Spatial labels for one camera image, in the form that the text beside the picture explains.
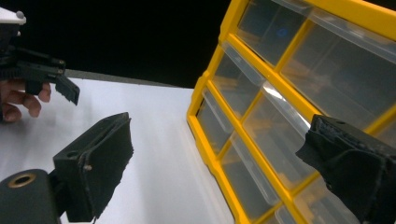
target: human hand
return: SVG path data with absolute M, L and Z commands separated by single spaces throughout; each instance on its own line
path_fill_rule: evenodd
M 37 118 L 40 114 L 41 104 L 37 98 L 24 92 L 25 81 L 22 79 L 10 79 L 0 81 L 1 106 L 3 117 L 7 122 L 14 122 L 21 119 L 21 111 L 15 105 L 23 105 L 29 111 L 29 115 Z M 50 84 L 44 83 L 43 90 L 38 94 L 38 99 L 42 102 L 50 101 Z

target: storage organizer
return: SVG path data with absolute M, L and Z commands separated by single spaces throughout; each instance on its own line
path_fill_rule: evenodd
M 295 152 L 314 114 L 396 147 L 396 12 L 233 0 L 187 120 L 235 223 L 359 223 Z

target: transparent drawer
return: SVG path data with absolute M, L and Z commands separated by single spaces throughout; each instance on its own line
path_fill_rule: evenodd
M 322 178 L 297 195 L 294 204 L 308 223 L 359 223 L 341 200 L 326 189 Z
M 396 148 L 396 120 L 385 128 L 376 138 Z
M 221 165 L 247 216 L 254 221 L 278 203 L 279 198 L 242 139 L 234 133 L 231 140 Z
M 311 6 L 299 0 L 251 0 L 237 36 L 271 65 L 276 65 Z
M 228 43 L 223 44 L 224 56 L 213 83 L 234 114 L 241 118 L 256 97 L 264 77 L 242 58 Z
M 213 151 L 218 154 L 227 142 L 233 126 L 222 112 L 210 91 L 203 91 L 204 101 L 197 118 Z
M 360 129 L 396 102 L 396 42 L 319 9 L 281 70 L 324 114 Z
M 243 126 L 287 189 L 314 172 L 295 155 L 310 125 L 270 83 L 264 83 L 262 98 Z
M 296 223 L 285 206 L 278 208 L 274 215 L 266 219 L 262 224 L 293 224 Z

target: black background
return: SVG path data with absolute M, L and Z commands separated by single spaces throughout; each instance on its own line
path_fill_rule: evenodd
M 27 18 L 13 44 L 67 68 L 193 88 L 218 43 L 230 0 L 2 0 Z

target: white table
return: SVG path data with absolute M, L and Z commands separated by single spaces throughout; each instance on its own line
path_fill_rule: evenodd
M 38 119 L 0 125 L 0 180 L 53 170 L 52 157 L 105 117 L 129 112 L 134 155 L 96 223 L 233 223 L 186 121 L 191 89 L 73 79 L 78 106 L 52 86 Z M 68 223 L 65 215 L 62 223 Z

